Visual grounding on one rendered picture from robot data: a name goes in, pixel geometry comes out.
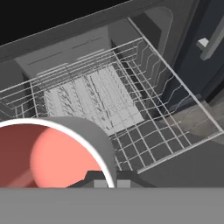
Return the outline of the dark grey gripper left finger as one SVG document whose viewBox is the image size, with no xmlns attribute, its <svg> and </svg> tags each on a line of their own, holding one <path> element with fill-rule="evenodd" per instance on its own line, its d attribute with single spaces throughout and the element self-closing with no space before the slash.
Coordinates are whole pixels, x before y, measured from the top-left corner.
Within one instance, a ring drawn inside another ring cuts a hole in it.
<svg viewBox="0 0 224 224">
<path fill-rule="evenodd" d="M 72 184 L 76 188 L 108 188 L 108 183 L 102 171 L 88 171 L 85 178 Z"/>
</svg>

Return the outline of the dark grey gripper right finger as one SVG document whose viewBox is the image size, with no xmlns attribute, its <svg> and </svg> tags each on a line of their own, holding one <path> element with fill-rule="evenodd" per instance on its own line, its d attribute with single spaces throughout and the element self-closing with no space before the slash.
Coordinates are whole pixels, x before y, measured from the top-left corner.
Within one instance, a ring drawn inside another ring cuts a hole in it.
<svg viewBox="0 0 224 224">
<path fill-rule="evenodd" d="M 116 173 L 118 188 L 155 188 L 155 186 L 143 179 L 135 171 L 118 171 Z"/>
</svg>

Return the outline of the grey bowl with red inside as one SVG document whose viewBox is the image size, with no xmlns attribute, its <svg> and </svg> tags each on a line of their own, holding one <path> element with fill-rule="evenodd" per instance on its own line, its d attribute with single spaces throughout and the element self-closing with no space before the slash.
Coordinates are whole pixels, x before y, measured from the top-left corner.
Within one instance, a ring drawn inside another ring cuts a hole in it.
<svg viewBox="0 0 224 224">
<path fill-rule="evenodd" d="M 66 188 L 89 171 L 116 186 L 112 143 L 94 122 L 64 116 L 0 122 L 0 187 Z"/>
</svg>

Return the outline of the grey dishwasher door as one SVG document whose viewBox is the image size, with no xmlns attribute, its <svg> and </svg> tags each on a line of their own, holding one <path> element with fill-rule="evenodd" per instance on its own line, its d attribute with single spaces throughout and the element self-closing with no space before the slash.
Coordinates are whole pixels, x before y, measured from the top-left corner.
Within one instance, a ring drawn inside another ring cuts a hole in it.
<svg viewBox="0 0 224 224">
<path fill-rule="evenodd" d="M 224 187 L 224 134 L 144 171 L 157 187 Z"/>
</svg>

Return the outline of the pale lower dishwasher rack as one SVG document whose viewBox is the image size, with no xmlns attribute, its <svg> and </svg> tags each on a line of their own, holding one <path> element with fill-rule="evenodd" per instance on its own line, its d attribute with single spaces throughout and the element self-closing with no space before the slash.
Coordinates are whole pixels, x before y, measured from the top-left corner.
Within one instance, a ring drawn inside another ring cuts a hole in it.
<svg viewBox="0 0 224 224">
<path fill-rule="evenodd" d="M 144 120 L 112 66 L 45 91 L 45 103 L 49 116 L 86 118 L 109 136 Z"/>
</svg>

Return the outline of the dark blue cupboard door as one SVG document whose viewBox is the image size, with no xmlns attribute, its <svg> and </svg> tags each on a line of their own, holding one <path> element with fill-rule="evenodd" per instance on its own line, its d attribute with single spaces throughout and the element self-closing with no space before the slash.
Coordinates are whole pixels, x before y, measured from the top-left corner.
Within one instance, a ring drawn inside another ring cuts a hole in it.
<svg viewBox="0 0 224 224">
<path fill-rule="evenodd" d="M 200 58 L 199 39 L 210 39 L 224 16 L 224 0 L 199 0 L 175 62 L 179 78 L 200 100 L 210 102 L 224 88 L 224 39 L 210 59 Z"/>
</svg>

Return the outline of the grey dishwasher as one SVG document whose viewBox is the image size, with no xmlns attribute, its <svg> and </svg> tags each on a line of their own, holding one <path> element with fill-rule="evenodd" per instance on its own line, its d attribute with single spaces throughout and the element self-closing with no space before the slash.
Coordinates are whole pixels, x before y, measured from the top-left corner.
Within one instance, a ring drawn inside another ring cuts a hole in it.
<svg viewBox="0 0 224 224">
<path fill-rule="evenodd" d="M 129 0 L 96 12 L 31 38 L 0 46 L 0 90 L 36 77 L 62 64 L 107 50 L 135 39 L 137 33 L 128 21 L 134 19 L 139 29 L 155 46 L 173 71 L 187 28 L 199 0 Z M 200 101 L 224 128 L 224 106 L 213 110 L 210 102 Z M 116 154 L 114 145 L 115 171 Z"/>
</svg>

